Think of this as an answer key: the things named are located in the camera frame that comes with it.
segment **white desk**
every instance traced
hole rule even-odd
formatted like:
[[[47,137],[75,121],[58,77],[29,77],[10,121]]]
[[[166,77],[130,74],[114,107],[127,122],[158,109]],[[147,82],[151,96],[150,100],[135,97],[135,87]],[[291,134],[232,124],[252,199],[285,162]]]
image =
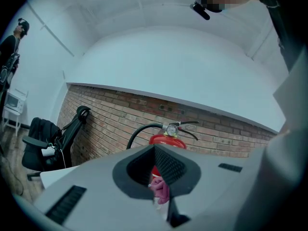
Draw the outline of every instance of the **white desk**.
[[[73,171],[75,167],[68,167],[64,169],[54,170],[54,171],[46,171],[41,172],[40,178],[42,180],[44,188],[48,188],[50,185],[52,185],[57,180],[61,179],[63,176],[67,175],[69,172]]]

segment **pink cloth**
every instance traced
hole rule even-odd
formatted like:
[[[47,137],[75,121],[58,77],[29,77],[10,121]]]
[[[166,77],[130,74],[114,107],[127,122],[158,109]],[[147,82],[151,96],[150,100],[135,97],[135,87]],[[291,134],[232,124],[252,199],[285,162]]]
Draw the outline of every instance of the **pink cloth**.
[[[154,192],[154,196],[158,197],[158,204],[162,205],[169,201],[169,187],[161,177],[156,177],[151,182],[150,189]]]

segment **pressure gauge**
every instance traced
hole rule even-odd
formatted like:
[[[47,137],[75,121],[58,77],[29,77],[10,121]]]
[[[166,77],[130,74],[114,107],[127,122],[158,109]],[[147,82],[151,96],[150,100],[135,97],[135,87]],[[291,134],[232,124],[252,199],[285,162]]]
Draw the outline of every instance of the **pressure gauge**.
[[[169,125],[166,132],[169,136],[176,136],[178,134],[178,127],[175,125]]]

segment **microwave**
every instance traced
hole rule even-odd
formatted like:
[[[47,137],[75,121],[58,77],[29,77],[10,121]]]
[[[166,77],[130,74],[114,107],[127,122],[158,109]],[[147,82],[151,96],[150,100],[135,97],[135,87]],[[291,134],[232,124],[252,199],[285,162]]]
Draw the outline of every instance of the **microwave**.
[[[24,104],[26,101],[26,95],[17,89],[8,90],[4,105],[12,110],[22,113]]]

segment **black office chair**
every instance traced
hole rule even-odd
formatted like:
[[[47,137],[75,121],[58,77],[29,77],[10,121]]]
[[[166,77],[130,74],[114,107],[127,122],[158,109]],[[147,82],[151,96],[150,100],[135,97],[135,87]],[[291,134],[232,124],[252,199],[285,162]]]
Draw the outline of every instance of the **black office chair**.
[[[82,124],[86,124],[90,108],[80,106],[73,120],[62,130],[50,121],[34,118],[31,122],[29,136],[23,137],[27,144],[22,160],[26,168],[39,172],[27,174],[28,180],[38,177],[42,171],[52,171],[72,166],[70,148]],[[41,149],[53,145],[52,156],[43,156]]]

